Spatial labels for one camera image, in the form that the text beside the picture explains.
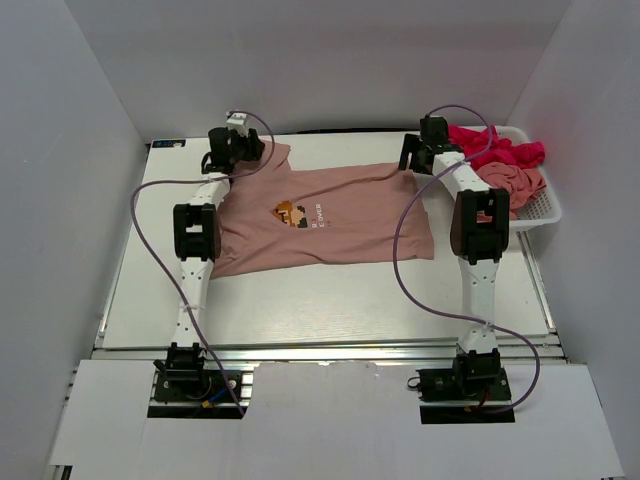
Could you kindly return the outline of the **dusty pink t shirt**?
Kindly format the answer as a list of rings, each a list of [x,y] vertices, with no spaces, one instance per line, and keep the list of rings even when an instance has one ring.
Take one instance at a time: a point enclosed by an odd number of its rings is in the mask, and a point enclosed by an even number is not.
[[[218,209],[213,277],[313,264],[435,257],[417,182],[391,163],[294,171],[286,144],[268,145],[263,169],[242,163]]]

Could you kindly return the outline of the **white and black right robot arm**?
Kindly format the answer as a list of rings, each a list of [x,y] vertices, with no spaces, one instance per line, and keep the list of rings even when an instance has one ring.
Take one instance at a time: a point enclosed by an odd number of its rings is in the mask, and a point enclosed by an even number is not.
[[[416,388],[429,403],[482,403],[503,373],[493,325],[495,281],[509,242],[509,194],[479,177],[450,141],[447,121],[434,114],[420,120],[417,135],[405,136],[399,168],[438,178],[454,200],[450,245],[460,266],[463,315],[473,319],[452,365],[421,371]]]

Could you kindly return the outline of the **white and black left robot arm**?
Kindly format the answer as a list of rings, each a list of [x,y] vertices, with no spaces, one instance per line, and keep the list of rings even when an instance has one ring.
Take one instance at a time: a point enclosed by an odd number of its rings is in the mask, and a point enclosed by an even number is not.
[[[175,331],[167,355],[167,378],[188,398],[199,399],[211,388],[204,369],[197,329],[206,307],[214,262],[220,256],[221,233],[217,210],[230,192],[236,165],[261,159],[265,144],[244,114],[233,114],[224,127],[209,131],[210,151],[201,162],[205,183],[187,203],[173,208],[174,251],[179,260],[180,301]]]

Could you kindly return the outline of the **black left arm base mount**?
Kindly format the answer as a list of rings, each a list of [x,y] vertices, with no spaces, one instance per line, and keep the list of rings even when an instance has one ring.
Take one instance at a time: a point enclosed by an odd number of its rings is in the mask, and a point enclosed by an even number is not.
[[[150,419],[240,420],[222,375],[205,370],[204,380],[171,380],[158,371],[147,409]]]

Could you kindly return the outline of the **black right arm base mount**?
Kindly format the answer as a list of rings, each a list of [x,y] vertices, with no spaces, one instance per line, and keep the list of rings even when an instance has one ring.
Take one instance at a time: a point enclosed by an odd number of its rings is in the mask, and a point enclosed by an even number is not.
[[[421,369],[406,382],[423,425],[511,424],[515,413],[504,368],[494,380],[459,385],[452,368]]]

